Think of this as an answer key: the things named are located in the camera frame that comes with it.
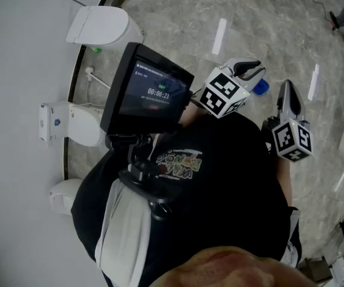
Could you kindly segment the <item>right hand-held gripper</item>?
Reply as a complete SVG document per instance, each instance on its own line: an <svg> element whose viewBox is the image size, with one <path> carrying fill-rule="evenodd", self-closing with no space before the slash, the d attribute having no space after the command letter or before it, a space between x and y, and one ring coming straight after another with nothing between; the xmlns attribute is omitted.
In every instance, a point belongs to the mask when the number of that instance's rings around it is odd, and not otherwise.
<svg viewBox="0 0 344 287"><path fill-rule="evenodd" d="M313 155L313 134L303 100L293 82L285 80L277 100L277 117L269 117L261 131L270 155L292 163Z"/></svg>

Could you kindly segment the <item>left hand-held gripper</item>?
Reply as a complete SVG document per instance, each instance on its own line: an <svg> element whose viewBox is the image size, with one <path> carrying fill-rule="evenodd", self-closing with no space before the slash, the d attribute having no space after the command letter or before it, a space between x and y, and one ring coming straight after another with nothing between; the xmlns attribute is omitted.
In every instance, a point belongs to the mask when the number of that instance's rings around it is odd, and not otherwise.
<svg viewBox="0 0 344 287"><path fill-rule="evenodd" d="M265 76L266 68L257 66L261 61L249 57L233 57L228 66L233 70L236 79L215 67L199 93L199 103L216 118L222 118L236 112L250 96L255 86Z"/></svg>

